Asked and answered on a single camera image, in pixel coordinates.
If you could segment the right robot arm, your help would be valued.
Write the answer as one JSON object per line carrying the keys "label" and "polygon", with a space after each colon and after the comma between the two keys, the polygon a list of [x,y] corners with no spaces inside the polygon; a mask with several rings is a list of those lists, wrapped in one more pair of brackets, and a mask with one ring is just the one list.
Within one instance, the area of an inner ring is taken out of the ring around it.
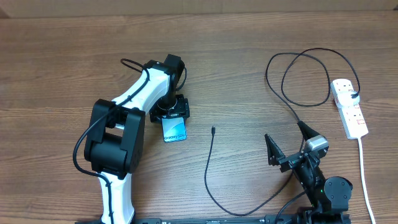
{"label": "right robot arm", "polygon": [[[281,172],[291,170],[300,182],[303,192],[287,202],[277,215],[266,215],[266,223],[350,223],[348,215],[352,183],[340,176],[325,178],[319,168],[329,143],[326,137],[316,132],[303,121],[297,125],[303,135],[303,149],[286,156],[275,141],[266,134],[268,163],[279,166]],[[311,206],[298,208],[295,214],[283,215],[283,211],[301,196],[308,197]]]}

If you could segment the blue Samsung Galaxy smartphone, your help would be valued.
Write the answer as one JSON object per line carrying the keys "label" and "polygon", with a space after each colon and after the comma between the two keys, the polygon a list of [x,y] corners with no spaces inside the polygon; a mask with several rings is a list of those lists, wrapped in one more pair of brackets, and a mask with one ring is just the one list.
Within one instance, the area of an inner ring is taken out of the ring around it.
{"label": "blue Samsung Galaxy smartphone", "polygon": [[184,141],[187,138],[183,118],[162,119],[162,130],[165,142]]}

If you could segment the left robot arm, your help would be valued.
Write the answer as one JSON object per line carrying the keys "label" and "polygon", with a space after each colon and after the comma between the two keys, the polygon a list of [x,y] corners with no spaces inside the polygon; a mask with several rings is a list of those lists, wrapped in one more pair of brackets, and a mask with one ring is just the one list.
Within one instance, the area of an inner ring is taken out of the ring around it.
{"label": "left robot arm", "polygon": [[91,164],[89,175],[101,184],[103,214],[98,223],[134,223],[132,175],[142,157],[147,117],[161,124],[165,142],[187,138],[189,104],[179,93],[187,77],[183,60],[169,54],[163,62],[141,65],[123,58],[121,63],[140,72],[139,79],[113,100],[99,99],[78,140]]}

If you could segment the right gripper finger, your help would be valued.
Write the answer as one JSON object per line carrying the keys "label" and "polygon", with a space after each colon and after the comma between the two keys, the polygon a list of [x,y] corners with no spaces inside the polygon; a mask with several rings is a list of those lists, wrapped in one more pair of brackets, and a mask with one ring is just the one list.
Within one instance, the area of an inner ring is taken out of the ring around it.
{"label": "right gripper finger", "polygon": [[265,134],[264,138],[267,146],[268,164],[270,166],[279,165],[279,161],[285,159],[285,154],[268,134]]}
{"label": "right gripper finger", "polygon": [[309,127],[303,121],[299,121],[297,123],[297,125],[299,126],[299,129],[300,129],[300,131],[302,133],[302,136],[303,136],[305,141],[309,140],[310,138],[314,138],[314,137],[320,135],[320,133],[318,133],[317,131],[315,131],[311,127]]}

